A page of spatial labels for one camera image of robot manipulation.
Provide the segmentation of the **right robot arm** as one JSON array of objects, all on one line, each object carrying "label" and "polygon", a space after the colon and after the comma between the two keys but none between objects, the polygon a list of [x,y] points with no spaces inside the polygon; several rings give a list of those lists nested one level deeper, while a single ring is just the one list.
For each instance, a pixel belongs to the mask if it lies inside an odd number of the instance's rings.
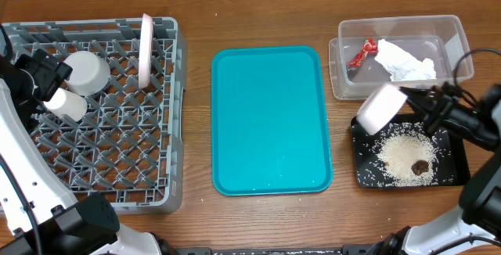
[{"label": "right robot arm", "polygon": [[481,244],[500,244],[500,86],[493,85],[473,107],[460,103],[465,90],[444,83],[417,89],[384,84],[357,112],[369,135],[385,127],[404,104],[423,118],[430,135],[451,131],[493,154],[465,184],[459,204],[421,226],[406,227],[373,244],[368,254],[458,254]]}]

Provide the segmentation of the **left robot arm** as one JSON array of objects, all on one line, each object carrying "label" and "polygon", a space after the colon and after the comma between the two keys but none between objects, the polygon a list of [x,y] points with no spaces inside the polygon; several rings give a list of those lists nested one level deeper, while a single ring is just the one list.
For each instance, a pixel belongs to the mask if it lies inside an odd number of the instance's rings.
[{"label": "left robot arm", "polygon": [[3,254],[167,254],[154,234],[119,222],[95,192],[77,200],[53,173],[30,133],[33,114],[47,106],[78,121],[87,112],[79,95],[60,89],[72,69],[39,49],[32,56],[1,58],[1,201],[15,240]]}]

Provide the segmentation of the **white paper cup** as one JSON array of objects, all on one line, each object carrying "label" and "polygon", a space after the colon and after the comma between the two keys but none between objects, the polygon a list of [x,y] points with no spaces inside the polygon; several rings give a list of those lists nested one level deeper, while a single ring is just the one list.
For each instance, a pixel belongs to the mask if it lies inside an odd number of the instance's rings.
[{"label": "white paper cup", "polygon": [[45,108],[57,117],[67,116],[78,122],[87,113],[87,102],[79,95],[58,88],[48,102],[43,102]]}]

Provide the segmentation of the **large white plate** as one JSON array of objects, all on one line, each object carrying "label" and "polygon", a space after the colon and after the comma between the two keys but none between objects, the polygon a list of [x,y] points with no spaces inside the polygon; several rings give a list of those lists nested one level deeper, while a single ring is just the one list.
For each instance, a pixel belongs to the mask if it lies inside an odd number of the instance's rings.
[{"label": "large white plate", "polygon": [[140,39],[139,39],[139,59],[138,59],[138,82],[139,88],[146,88],[150,84],[151,56],[153,40],[153,19],[147,14],[142,15]]}]

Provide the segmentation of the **brown food scrap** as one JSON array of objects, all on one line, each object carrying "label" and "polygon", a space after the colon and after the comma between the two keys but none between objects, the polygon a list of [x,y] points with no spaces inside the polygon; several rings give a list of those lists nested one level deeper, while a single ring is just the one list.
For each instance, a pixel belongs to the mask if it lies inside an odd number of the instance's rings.
[{"label": "brown food scrap", "polygon": [[430,165],[426,160],[418,160],[411,166],[411,170],[416,176],[420,176],[430,170]]}]

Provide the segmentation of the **small white dish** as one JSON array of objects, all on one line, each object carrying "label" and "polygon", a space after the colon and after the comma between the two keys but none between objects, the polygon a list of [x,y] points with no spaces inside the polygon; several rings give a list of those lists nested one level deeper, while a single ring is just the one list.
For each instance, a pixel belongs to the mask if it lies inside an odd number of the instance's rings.
[{"label": "small white dish", "polygon": [[356,120],[368,135],[375,135],[393,119],[407,98],[397,86],[383,84],[361,105]]}]

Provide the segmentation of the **red snack wrapper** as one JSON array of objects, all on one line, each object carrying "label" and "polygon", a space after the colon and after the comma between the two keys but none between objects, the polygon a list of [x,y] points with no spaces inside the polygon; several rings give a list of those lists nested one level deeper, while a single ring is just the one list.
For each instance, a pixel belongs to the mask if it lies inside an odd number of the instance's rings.
[{"label": "red snack wrapper", "polygon": [[368,55],[376,55],[379,49],[372,38],[365,40],[361,50],[347,63],[348,68],[359,68]]}]

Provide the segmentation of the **white tissue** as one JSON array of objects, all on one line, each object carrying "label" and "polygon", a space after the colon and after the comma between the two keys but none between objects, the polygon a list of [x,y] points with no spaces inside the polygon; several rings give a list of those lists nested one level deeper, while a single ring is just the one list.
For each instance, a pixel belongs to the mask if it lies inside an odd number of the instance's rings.
[{"label": "white tissue", "polygon": [[390,74],[391,81],[422,81],[436,79],[434,61],[420,61],[409,52],[384,39],[377,42],[375,60]]}]

